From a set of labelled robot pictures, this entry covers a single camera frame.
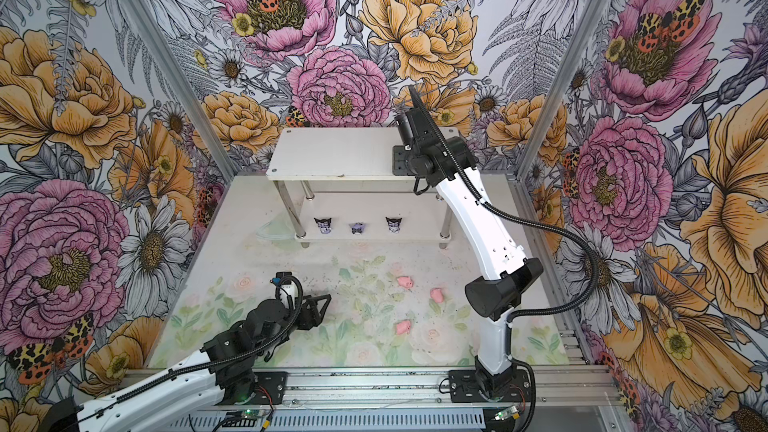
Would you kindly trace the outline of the black purple figure toy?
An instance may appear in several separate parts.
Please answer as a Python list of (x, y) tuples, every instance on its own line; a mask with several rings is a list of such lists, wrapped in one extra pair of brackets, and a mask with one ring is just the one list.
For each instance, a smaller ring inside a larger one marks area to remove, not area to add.
[(398, 234), (401, 231), (402, 217), (386, 217), (385, 220), (391, 233)]

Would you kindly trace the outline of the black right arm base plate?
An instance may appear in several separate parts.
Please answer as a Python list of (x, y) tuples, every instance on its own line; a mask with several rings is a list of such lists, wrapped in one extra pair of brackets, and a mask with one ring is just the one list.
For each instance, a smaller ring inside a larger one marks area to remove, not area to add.
[(453, 403), (530, 403), (534, 392), (530, 374), (519, 367), (496, 375), (485, 370), (450, 370), (448, 386)]

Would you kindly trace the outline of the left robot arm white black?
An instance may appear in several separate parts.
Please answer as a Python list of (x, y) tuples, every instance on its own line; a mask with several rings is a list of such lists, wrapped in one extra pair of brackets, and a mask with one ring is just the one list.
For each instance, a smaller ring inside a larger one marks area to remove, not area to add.
[(292, 332), (322, 324), (331, 296), (262, 301), (245, 319), (217, 334), (176, 365), (122, 391), (78, 404), (64, 399), (44, 416), (41, 431), (155, 431), (208, 406), (239, 405), (258, 389), (257, 358)]

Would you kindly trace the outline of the pink pig toy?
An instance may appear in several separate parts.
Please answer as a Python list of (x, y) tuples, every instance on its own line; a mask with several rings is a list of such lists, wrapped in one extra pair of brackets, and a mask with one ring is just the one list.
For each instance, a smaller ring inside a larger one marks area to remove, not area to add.
[(414, 286), (413, 279), (409, 276), (400, 276), (397, 278), (397, 283), (400, 287), (410, 290)]
[(409, 334), (412, 328), (412, 322), (410, 320), (402, 320), (395, 324), (394, 330), (397, 336)]
[(444, 293), (441, 288), (431, 289), (430, 298), (437, 304), (442, 304), (445, 301)]

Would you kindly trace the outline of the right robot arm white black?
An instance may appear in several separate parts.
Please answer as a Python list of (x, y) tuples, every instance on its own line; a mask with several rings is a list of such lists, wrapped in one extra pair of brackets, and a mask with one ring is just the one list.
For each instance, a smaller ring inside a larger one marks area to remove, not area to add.
[(501, 218), (489, 210), (491, 201), (466, 141), (445, 137), (417, 88), (411, 85), (408, 92), (410, 104), (396, 115), (402, 144), (393, 148), (392, 171), (415, 179), (415, 195), (435, 191), (475, 254), (480, 276), (465, 286), (469, 305), (483, 318), (475, 378), (483, 398), (498, 400), (532, 381), (532, 374), (523, 373), (521, 362), (512, 357), (508, 317), (543, 267), (526, 256)]

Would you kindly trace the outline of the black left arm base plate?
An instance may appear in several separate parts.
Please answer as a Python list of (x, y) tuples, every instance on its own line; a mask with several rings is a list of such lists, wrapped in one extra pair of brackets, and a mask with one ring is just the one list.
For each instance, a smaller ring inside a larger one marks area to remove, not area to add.
[(287, 372), (255, 372), (254, 389), (249, 405), (272, 405), (283, 403), (286, 391)]

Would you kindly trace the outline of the purple black-eared figure toy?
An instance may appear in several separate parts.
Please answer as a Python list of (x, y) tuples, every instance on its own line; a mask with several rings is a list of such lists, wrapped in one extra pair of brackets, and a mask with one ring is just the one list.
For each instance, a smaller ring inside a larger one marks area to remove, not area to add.
[(331, 217), (315, 218), (314, 222), (322, 235), (330, 234), (333, 230)]

